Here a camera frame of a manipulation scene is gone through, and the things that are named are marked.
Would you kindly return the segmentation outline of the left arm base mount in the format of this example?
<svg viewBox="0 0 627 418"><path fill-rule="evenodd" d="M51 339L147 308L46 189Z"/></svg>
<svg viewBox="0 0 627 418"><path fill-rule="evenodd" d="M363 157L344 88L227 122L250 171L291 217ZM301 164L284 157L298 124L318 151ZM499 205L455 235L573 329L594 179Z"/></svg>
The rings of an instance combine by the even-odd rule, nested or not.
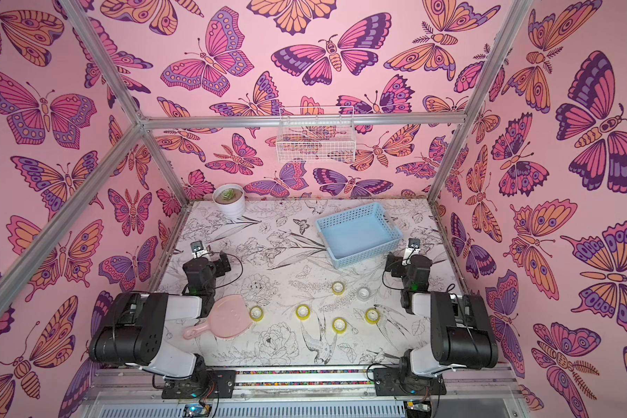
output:
<svg viewBox="0 0 627 418"><path fill-rule="evenodd" d="M164 400L229 399L233 396L237 372L233 369L206 369L188 379L165 379Z"/></svg>

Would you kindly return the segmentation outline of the clear white tape roll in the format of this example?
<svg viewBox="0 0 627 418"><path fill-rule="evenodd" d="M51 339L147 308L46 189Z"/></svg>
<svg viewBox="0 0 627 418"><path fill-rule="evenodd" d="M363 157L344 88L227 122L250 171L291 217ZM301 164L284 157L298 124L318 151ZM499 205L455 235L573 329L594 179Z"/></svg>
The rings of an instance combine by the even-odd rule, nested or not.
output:
<svg viewBox="0 0 627 418"><path fill-rule="evenodd" d="M356 292L356 296L360 301L368 301L371 291L367 287L360 287Z"/></svg>

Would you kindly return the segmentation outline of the light blue plastic storage basket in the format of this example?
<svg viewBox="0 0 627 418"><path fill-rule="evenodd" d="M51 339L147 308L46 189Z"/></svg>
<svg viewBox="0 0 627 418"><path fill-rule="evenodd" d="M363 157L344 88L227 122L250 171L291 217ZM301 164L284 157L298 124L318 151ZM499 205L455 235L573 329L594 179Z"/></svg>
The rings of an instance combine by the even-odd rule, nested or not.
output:
<svg viewBox="0 0 627 418"><path fill-rule="evenodd" d="M336 269L392 252L402 241L401 230L378 202L317 219L315 226Z"/></svg>

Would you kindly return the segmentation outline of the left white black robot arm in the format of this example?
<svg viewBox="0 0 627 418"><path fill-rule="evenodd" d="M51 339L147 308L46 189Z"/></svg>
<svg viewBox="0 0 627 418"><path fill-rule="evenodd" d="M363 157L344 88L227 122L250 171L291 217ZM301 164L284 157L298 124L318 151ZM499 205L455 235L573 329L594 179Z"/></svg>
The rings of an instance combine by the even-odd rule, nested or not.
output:
<svg viewBox="0 0 627 418"><path fill-rule="evenodd" d="M105 366L135 367L170 380L203 381L207 372L203 357L167 342L165 325L209 315L216 280L231 270L224 252L215 261L196 256L183 266L187 278L183 294L120 294L92 337L90 360Z"/></svg>

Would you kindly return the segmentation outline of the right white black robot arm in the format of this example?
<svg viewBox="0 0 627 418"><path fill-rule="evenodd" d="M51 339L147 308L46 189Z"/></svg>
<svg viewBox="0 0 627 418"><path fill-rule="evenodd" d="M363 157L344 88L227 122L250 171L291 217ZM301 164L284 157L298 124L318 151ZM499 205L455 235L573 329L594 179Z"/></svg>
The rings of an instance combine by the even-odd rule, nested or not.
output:
<svg viewBox="0 0 627 418"><path fill-rule="evenodd" d="M400 359L399 377L430 379L449 370L492 369L499 359L496 336L482 297L429 288L433 261L421 254L388 254L384 271L402 282L406 313L430 320L429 344L409 349Z"/></svg>

